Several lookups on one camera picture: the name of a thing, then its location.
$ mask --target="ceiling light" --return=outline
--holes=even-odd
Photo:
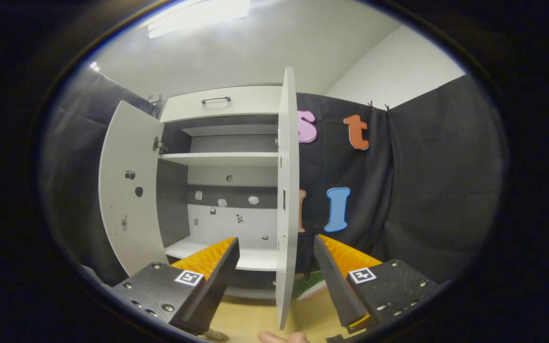
[[[185,6],[148,25],[150,39],[179,29],[246,17],[250,0],[205,0]]]

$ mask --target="finger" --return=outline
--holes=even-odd
[[[257,338],[262,343],[287,343],[287,341],[272,332],[263,331],[257,334]]]
[[[304,332],[296,332],[289,335],[288,343],[308,343],[306,334]]]

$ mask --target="sticker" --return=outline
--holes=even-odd
[[[351,190],[347,187],[332,188],[326,194],[329,198],[329,222],[323,230],[339,232],[347,226],[345,222],[346,199],[351,194]]]
[[[368,124],[361,121],[359,115],[351,115],[343,120],[344,124],[349,126],[349,141],[353,148],[357,150],[366,150],[370,143],[364,139],[363,130],[368,130]]]
[[[203,274],[195,273],[191,271],[183,271],[177,278],[175,279],[175,282],[187,284],[189,286],[196,286],[198,282],[203,278]]]
[[[298,111],[298,142],[310,143],[316,138],[315,115],[311,111]]]
[[[299,217],[299,223],[298,223],[298,232],[306,232],[306,230],[302,227],[302,200],[306,197],[306,191],[304,189],[300,189],[300,215]]]
[[[376,278],[369,268],[362,268],[357,269],[357,271],[350,271],[349,275],[351,275],[351,278],[356,284],[368,282]]]

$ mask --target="white wall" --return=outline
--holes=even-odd
[[[401,26],[380,41],[338,80],[327,96],[377,108],[395,107],[465,72],[440,48]]]

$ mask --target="cabinet door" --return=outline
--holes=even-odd
[[[105,232],[124,270],[133,275],[153,261],[167,263],[156,212],[156,167],[164,124],[121,101],[107,129],[99,166]]]
[[[279,153],[277,175],[277,273],[276,306],[279,327],[285,328],[292,301],[299,217],[298,104],[294,69],[285,69],[279,105]]]

